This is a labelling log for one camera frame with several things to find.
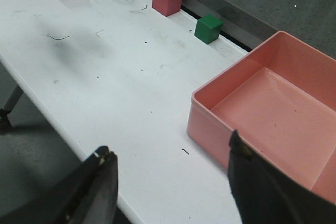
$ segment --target dark mark on table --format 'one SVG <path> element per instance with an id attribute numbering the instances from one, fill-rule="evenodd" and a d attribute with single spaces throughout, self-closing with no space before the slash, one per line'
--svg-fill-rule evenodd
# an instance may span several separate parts
<path id="1" fill-rule="evenodd" d="M 63 40 L 63 39 L 66 39 L 66 38 L 70 37 L 70 36 L 67 36 L 67 37 L 64 37 L 64 38 L 56 39 L 53 36 L 51 36 L 50 34 L 48 34 L 47 36 L 50 37 L 50 38 L 52 38 L 52 39 L 54 39 L 54 40 Z"/>
<path id="2" fill-rule="evenodd" d="M 131 13 L 131 14 L 141 14 L 141 12 L 138 11 L 138 10 L 131 10 L 130 13 Z"/>
<path id="3" fill-rule="evenodd" d="M 98 33 L 102 32 L 102 31 L 104 31 L 104 29 L 101 29 L 100 31 L 96 32 L 95 35 L 96 35 L 98 38 L 100 38 L 100 36 L 98 35 Z"/>
<path id="4" fill-rule="evenodd" d="M 186 154 L 188 154 L 189 155 L 189 152 L 187 152 L 185 149 L 182 149 Z"/>

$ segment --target green cube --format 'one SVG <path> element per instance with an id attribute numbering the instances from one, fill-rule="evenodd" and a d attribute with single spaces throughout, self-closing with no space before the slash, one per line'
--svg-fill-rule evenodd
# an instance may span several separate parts
<path id="1" fill-rule="evenodd" d="M 218 39 L 223 22 L 211 14 L 197 21 L 195 36 L 206 44 Z"/>

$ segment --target table surface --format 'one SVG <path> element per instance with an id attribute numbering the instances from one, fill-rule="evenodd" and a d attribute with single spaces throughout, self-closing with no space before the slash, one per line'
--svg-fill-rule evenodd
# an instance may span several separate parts
<path id="1" fill-rule="evenodd" d="M 193 17 L 151 1 L 0 0 L 1 63 L 82 160 L 100 145 L 118 155 L 133 223 L 241 223 L 186 126 L 192 92 L 246 52 L 202 43 Z"/>

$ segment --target table leg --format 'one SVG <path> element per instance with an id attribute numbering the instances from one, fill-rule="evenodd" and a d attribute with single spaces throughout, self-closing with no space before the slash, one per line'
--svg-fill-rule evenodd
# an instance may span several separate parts
<path id="1" fill-rule="evenodd" d="M 12 127 L 7 115 L 11 113 L 22 94 L 22 89 L 17 85 L 3 108 L 0 109 L 0 130 Z"/>

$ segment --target pink tray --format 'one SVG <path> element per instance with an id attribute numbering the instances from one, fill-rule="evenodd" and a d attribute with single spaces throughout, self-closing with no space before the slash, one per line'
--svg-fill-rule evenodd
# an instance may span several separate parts
<path id="1" fill-rule="evenodd" d="M 234 129 L 303 187 L 336 201 L 336 61 L 277 32 L 196 90 L 188 134 L 227 167 Z"/>

